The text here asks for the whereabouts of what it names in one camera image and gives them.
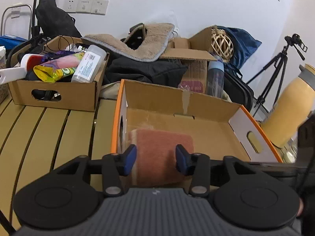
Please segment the pink sponge block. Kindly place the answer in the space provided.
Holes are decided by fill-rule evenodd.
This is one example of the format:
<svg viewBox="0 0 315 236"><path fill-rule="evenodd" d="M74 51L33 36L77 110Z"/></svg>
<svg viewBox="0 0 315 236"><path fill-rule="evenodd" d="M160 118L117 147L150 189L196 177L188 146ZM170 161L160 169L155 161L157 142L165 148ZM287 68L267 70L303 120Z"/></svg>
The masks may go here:
<svg viewBox="0 0 315 236"><path fill-rule="evenodd" d="M184 176L176 169L176 146L194 152L191 136L139 128L129 133L129 143L137 147L137 158L131 172L131 184L140 187L179 183Z"/></svg>

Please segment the red orange cardboard tray box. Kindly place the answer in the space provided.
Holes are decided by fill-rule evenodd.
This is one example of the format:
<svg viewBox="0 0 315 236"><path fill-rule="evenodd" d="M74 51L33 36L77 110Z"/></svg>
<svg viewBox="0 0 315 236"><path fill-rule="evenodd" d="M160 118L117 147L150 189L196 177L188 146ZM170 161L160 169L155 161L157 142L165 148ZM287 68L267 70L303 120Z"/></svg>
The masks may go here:
<svg viewBox="0 0 315 236"><path fill-rule="evenodd" d="M184 89L121 80L114 113L111 152L123 152L137 128L191 136L195 152L211 159L282 162L259 124L240 104Z"/></svg>

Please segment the black suitcase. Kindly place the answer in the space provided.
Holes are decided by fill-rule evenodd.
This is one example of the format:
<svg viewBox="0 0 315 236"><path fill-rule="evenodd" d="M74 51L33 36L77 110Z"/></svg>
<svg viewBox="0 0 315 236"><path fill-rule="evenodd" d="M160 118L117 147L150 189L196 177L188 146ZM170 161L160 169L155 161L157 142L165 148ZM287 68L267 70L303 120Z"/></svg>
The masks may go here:
<svg viewBox="0 0 315 236"><path fill-rule="evenodd" d="M248 112L251 111L254 101L254 92L238 76L234 76L229 72L224 73L224 91L232 102L243 105Z"/></svg>

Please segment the blue lid water bottle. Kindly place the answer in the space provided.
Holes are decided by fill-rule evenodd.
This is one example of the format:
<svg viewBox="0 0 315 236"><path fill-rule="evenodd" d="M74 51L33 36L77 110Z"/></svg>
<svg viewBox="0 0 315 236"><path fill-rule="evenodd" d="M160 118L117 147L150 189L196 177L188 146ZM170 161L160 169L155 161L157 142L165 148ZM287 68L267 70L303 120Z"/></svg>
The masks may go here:
<svg viewBox="0 0 315 236"><path fill-rule="evenodd" d="M207 71L206 94L222 98L224 87L224 63L220 56L214 55L216 61L210 61Z"/></svg>

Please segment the black clothing pile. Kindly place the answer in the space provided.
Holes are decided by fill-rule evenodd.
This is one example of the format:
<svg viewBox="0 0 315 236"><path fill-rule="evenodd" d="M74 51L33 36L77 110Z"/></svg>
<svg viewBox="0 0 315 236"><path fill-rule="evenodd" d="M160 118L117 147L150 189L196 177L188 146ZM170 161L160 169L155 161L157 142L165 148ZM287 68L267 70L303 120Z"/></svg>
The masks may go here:
<svg viewBox="0 0 315 236"><path fill-rule="evenodd" d="M167 60L139 62L125 57L114 59L105 69L103 85L122 79L177 87L188 66Z"/></svg>

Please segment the white plastic bottle with label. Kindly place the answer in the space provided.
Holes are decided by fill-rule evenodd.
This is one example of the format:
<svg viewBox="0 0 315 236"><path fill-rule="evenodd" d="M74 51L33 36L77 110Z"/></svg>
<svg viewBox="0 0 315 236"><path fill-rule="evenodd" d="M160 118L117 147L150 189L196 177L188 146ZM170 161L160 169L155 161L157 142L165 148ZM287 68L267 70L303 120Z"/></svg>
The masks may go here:
<svg viewBox="0 0 315 236"><path fill-rule="evenodd" d="M96 45L90 45L77 66L71 82L91 83L106 57L106 51Z"/></svg>

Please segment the open brown cardboard box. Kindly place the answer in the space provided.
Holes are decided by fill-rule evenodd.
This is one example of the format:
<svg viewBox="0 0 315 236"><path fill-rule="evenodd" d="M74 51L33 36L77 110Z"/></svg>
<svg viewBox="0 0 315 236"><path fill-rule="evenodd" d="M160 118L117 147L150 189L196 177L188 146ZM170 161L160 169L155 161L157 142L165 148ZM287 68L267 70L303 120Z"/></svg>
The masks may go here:
<svg viewBox="0 0 315 236"><path fill-rule="evenodd" d="M207 27L191 38L175 37L160 56L186 65L186 73L179 84L181 89L205 94L207 88L208 62L216 59L212 51L212 33L217 26Z"/></svg>

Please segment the yellow snack bag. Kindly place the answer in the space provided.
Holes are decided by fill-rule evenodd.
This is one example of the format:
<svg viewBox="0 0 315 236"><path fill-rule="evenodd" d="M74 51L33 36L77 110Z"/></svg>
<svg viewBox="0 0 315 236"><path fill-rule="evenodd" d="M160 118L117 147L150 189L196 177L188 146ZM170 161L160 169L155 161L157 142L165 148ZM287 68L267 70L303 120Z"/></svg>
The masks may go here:
<svg viewBox="0 0 315 236"><path fill-rule="evenodd" d="M74 53L33 67L33 72L46 83L55 83L75 73L75 70L84 57L84 52Z"/></svg>

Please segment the yellow thermos jug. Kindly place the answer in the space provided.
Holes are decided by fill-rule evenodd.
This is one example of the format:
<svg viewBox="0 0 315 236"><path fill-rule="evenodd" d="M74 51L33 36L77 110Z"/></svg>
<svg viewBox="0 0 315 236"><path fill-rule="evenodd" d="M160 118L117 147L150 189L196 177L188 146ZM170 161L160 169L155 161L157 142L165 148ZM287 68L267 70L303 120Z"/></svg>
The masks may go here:
<svg viewBox="0 0 315 236"><path fill-rule="evenodd" d="M261 123L271 143L282 148L305 121L314 103L314 67L299 66L301 73L281 93L271 112Z"/></svg>

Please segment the wicker rattan ball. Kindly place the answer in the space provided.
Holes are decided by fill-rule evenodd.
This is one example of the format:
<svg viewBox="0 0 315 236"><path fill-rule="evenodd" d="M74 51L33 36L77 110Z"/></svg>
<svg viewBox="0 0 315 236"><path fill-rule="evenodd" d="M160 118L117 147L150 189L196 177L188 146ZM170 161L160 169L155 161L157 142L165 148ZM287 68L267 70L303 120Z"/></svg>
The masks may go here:
<svg viewBox="0 0 315 236"><path fill-rule="evenodd" d="M229 38L224 30L218 29L217 26L211 29L210 52L213 55L220 56L225 62L229 62L234 54L234 46L231 38Z"/></svg>

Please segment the blue fabric bag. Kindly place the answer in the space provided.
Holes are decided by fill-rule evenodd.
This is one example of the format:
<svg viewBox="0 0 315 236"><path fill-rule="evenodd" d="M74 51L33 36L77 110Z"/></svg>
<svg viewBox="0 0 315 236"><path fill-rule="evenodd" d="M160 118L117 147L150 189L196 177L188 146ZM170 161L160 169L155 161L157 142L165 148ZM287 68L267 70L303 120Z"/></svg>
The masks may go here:
<svg viewBox="0 0 315 236"><path fill-rule="evenodd" d="M228 62L224 62L224 69L231 74L238 75L240 78L243 74L240 69L244 63L256 52L262 42L253 38L249 32L240 28L230 28L217 26L219 30L224 30L233 44L233 55Z"/></svg>

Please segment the beige fleece blanket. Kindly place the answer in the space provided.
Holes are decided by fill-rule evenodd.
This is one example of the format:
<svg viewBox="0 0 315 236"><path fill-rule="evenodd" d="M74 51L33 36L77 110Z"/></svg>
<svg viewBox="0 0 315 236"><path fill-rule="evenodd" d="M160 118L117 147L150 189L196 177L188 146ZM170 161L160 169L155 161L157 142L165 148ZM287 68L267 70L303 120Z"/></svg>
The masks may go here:
<svg viewBox="0 0 315 236"><path fill-rule="evenodd" d="M82 40L135 61L154 62L167 48L174 29L175 25L172 23L142 24L136 26L124 41L118 40L110 34L89 34L82 37ZM138 30L145 37L142 43L133 49L127 45L127 42L136 36Z"/></svg>

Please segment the black bag on trolley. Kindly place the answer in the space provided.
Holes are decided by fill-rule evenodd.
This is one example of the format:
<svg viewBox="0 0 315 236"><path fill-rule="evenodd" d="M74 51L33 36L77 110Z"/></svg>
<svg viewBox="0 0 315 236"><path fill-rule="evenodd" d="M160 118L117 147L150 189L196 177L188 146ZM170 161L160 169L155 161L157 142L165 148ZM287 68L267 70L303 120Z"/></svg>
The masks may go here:
<svg viewBox="0 0 315 236"><path fill-rule="evenodd" d="M35 10L37 23L47 37L59 35L81 38L75 19L57 7L56 0L40 0Z"/></svg>

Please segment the white wall socket panel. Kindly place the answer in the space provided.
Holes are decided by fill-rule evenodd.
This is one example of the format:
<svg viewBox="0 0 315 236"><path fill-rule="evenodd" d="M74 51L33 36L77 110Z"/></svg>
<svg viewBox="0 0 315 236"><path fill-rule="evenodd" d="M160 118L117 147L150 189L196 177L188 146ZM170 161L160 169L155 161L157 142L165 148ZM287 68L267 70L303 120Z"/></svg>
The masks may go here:
<svg viewBox="0 0 315 236"><path fill-rule="evenodd" d="M63 9L69 13L96 14L104 16L109 0L64 0Z"/></svg>

